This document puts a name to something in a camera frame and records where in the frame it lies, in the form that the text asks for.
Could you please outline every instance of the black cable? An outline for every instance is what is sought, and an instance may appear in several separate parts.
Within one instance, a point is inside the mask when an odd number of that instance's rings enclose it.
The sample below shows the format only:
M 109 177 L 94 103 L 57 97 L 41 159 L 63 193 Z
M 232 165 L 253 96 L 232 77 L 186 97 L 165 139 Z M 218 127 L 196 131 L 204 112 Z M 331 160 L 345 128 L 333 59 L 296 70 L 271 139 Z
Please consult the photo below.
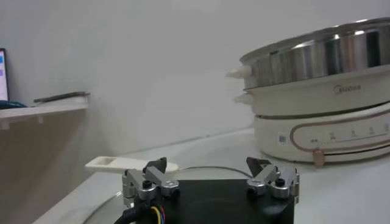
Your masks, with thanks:
M 122 216 L 119 217 L 114 224 L 129 224 L 132 222 L 136 222 L 139 219 L 142 219 L 149 208 L 147 205 L 139 205 L 137 207 L 129 208 L 123 211 Z
M 226 166 L 191 166 L 191 167 L 183 168 L 181 170 L 202 169 L 202 168 L 215 168 L 215 169 L 231 170 L 231 171 L 241 173 L 241 174 L 245 175 L 246 177 L 252 178 L 251 175 L 249 175 L 248 173 L 245 173 L 244 171 L 234 169 L 231 167 L 226 167 Z

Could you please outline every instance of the white spatula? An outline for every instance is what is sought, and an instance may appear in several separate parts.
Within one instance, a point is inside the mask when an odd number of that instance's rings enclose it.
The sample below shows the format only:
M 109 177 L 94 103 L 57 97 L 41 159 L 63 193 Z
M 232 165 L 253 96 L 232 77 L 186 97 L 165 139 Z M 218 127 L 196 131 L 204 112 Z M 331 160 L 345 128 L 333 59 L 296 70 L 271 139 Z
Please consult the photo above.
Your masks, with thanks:
M 85 165 L 87 170 L 93 172 L 107 172 L 122 174 L 127 169 L 142 170 L 149 161 L 123 158 L 123 157 L 107 157 L 98 156 Z M 166 173 L 173 172 L 179 169 L 179 166 L 174 163 L 167 163 Z

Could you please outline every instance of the white table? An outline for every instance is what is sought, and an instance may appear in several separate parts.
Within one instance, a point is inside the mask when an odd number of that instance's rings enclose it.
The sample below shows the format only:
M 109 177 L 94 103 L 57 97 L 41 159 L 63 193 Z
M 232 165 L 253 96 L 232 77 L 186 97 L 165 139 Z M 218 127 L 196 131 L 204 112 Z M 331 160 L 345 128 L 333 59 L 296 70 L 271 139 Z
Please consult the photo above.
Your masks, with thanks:
M 229 166 L 249 173 L 246 157 L 264 157 L 253 144 L 253 130 L 242 130 L 169 147 L 132 153 L 139 159 L 162 156 L 180 167 Z M 271 159 L 277 165 L 286 162 Z M 301 173 L 295 223 L 390 223 L 390 156 L 316 169 L 294 164 Z M 96 173 L 41 216 L 34 224 L 81 224 L 104 201 L 121 190 L 121 176 Z

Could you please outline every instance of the appliance logo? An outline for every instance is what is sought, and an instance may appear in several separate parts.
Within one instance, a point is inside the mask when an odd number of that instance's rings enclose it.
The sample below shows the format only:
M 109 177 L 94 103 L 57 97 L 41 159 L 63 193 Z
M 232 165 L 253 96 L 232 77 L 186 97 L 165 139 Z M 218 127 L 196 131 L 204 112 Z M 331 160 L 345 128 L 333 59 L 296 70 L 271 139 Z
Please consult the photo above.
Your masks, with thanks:
M 352 92 L 352 91 L 356 91 L 356 90 L 360 90 L 361 89 L 361 86 L 360 85 L 351 85 L 351 86 L 342 86 L 342 85 L 335 85 L 335 87 L 333 87 L 333 92 L 338 95 L 338 94 L 342 94 L 342 93 L 347 93 L 347 92 Z

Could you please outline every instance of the colored wire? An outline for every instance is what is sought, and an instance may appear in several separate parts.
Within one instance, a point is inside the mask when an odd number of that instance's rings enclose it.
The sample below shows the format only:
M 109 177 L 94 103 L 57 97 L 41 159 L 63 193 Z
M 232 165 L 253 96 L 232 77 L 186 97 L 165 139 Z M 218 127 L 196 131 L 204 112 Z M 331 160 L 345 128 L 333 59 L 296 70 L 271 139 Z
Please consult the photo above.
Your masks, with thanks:
M 158 224 L 162 224 L 162 222 L 161 222 L 161 213 L 158 210 L 158 208 L 156 206 L 152 206 L 151 209 L 153 209 L 156 212 L 156 214 L 157 214 Z
M 161 213 L 163 214 L 163 223 L 165 223 L 165 211 L 164 211 L 164 208 L 160 205 L 159 206 L 159 208 L 160 208 L 160 211 L 161 211 Z
M 163 214 L 160 213 L 160 217 L 161 217 L 161 223 L 164 224 L 165 221 L 164 221 L 164 218 L 163 218 Z

